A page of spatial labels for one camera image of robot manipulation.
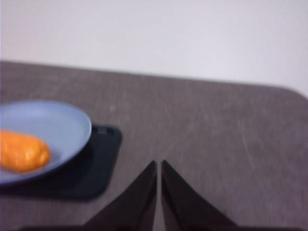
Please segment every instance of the table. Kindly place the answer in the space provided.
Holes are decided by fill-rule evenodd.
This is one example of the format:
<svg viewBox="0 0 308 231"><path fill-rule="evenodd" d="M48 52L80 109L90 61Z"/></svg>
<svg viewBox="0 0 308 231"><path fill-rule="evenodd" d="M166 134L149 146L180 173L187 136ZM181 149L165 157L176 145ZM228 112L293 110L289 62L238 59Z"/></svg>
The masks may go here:
<svg viewBox="0 0 308 231"><path fill-rule="evenodd" d="M25 99L75 105L123 142L99 198L2 196L2 230L83 224L164 159L239 225L308 228L308 101L293 91L2 62L1 103ZM160 185L154 230L164 230Z"/></svg>

